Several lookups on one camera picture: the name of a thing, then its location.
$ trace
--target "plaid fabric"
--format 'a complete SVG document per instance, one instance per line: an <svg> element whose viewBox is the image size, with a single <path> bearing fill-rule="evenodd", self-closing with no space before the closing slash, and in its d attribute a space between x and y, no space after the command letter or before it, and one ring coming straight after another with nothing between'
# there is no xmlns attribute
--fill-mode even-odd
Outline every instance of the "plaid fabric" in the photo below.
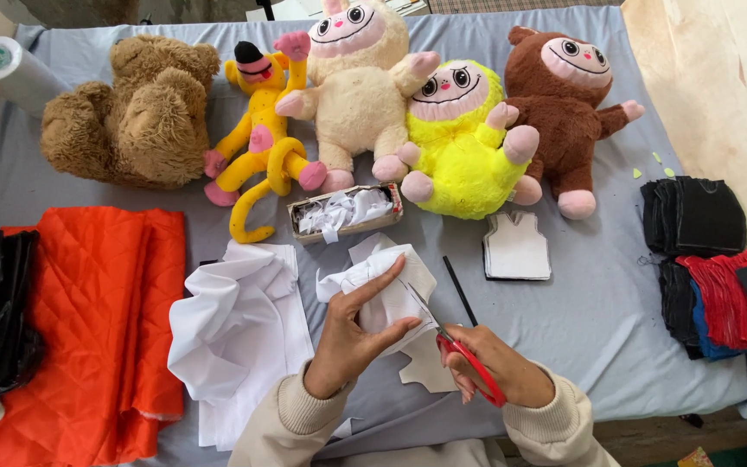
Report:
<svg viewBox="0 0 747 467"><path fill-rule="evenodd" d="M494 13L519 12L545 8L564 8L566 6L620 6L624 0L426 0L431 13Z"/></svg>

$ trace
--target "sweater cuff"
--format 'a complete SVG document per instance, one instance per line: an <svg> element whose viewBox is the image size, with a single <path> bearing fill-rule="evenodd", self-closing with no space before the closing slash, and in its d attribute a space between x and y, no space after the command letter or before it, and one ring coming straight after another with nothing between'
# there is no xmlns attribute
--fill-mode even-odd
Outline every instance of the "sweater cuff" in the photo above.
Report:
<svg viewBox="0 0 747 467"><path fill-rule="evenodd" d="M297 375L281 381L278 388L278 415L287 430L296 435L312 435L325 428L331 420L339 418L348 394L356 385L351 381L339 392L326 400L311 396L305 389L305 373L310 366L307 360Z"/></svg>
<svg viewBox="0 0 747 467"><path fill-rule="evenodd" d="M578 431L581 423L575 391L566 380L556 377L545 366L535 365L552 380L555 398L539 409L506 404L503 406L504 422L512 430L518 430L526 438L541 444L566 441Z"/></svg>

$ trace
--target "paper towel roll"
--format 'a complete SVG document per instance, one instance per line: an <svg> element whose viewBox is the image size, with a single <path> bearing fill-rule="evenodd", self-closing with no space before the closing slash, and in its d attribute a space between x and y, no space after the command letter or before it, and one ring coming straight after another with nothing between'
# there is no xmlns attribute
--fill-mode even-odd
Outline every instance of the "paper towel roll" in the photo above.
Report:
<svg viewBox="0 0 747 467"><path fill-rule="evenodd" d="M10 63L0 69L0 97L42 118L45 105L51 99L71 91L71 86L14 39L0 36L0 47L11 54Z"/></svg>

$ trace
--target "quilted fabric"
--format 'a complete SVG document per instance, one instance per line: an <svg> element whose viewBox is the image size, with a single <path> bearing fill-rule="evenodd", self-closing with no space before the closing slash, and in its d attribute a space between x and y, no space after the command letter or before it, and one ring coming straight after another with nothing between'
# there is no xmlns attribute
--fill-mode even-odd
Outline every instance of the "quilted fabric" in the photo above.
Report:
<svg viewBox="0 0 747 467"><path fill-rule="evenodd" d="M27 316L47 355L33 381L2 398L0 466L155 455L158 431L183 413L166 368L169 308L183 291L182 213L51 208L35 228Z"/></svg>

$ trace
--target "beige sleeve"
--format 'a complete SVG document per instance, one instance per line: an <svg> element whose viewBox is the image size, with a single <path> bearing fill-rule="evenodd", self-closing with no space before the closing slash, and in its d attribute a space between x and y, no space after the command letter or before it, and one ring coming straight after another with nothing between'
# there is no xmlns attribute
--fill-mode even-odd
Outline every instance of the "beige sleeve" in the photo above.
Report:
<svg viewBox="0 0 747 467"><path fill-rule="evenodd" d="M336 429L355 383L327 400L311 396L304 385L307 361L298 375L284 377L267 392L235 442L227 465L238 467L310 465Z"/></svg>
<svg viewBox="0 0 747 467"><path fill-rule="evenodd" d="M619 467L593 438L593 406L587 396L565 378L536 365L555 383L552 402L540 409L503 407L506 432L523 458L535 465Z"/></svg>

